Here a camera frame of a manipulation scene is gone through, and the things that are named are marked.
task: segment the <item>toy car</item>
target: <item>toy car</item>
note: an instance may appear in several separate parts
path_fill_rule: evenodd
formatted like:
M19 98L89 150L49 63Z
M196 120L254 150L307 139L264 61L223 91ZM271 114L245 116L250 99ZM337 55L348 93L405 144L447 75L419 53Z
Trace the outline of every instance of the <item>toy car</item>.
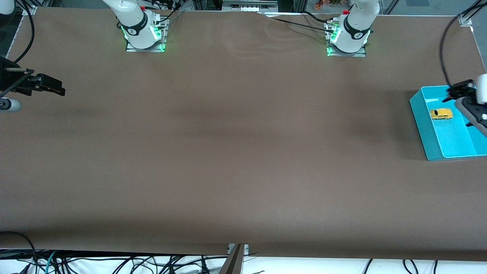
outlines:
M451 119L453 118L453 112L449 108L439 108L430 110L431 119L441 120L441 119Z

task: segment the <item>white floor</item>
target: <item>white floor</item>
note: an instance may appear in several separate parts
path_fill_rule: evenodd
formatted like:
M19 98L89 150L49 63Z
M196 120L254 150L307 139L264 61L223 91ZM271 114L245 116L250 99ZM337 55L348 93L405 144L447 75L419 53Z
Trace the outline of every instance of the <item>white floor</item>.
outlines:
M199 256L188 256L183 262L197 260ZM157 257L157 263L162 264L168 261L168 257ZM221 267L225 259L207 260L207 266L211 269ZM284 257L246 257L243 264L242 274L255 274L264 271L263 274L363 274L367 259L318 259L318 258L284 258ZM78 260L70 263L70 266L79 274L110 274L122 261L86 261ZM415 260L419 274L432 274L433 261ZM0 260L0 274L19 273L26 263L16 260ZM146 264L154 273L155 266ZM132 264L126 264L120 274L129 274ZM192 270L200 270L197 266L181 268L176 273L185 274ZM28 274L34 274L35 269L31 267ZM139 267L135 274L152 274L143 267ZM375 259L369 267L367 274L407 274L402 265L402 260ZM487 262L460 262L440 261L437 274L485 274L487 273Z

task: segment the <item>table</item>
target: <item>table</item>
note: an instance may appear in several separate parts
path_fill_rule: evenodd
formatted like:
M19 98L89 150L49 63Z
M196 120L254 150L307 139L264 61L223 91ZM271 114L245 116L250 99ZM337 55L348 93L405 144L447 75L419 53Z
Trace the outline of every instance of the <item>table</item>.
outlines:
M487 258L487 159L428 162L408 102L444 84L450 17L380 16L366 58L256 13L183 13L160 54L126 53L110 10L34 20L19 64L66 97L9 95L2 230L42 249ZM485 72L469 28L445 49L452 81Z

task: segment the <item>blue plastic bin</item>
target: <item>blue plastic bin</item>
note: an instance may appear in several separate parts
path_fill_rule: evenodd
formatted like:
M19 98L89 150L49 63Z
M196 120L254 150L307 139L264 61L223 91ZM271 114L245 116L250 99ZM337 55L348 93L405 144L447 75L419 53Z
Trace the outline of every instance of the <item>blue plastic bin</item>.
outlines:
M448 86L422 87L410 100L414 119L429 161L487 156L487 137L467 127L467 118L455 107L455 100L443 103ZM433 120L431 109L450 108L453 118Z

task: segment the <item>teal cable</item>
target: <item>teal cable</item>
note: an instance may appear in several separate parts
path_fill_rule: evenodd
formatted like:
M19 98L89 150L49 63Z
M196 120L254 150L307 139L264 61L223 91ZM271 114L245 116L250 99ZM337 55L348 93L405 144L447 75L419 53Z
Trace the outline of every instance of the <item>teal cable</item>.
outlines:
M54 250L51 255L49 256L49 259L47 259L47 263L46 263L46 272L45 274L49 273L49 265L51 265L51 260L53 259L54 257L54 254L56 254L56 251L57 250Z

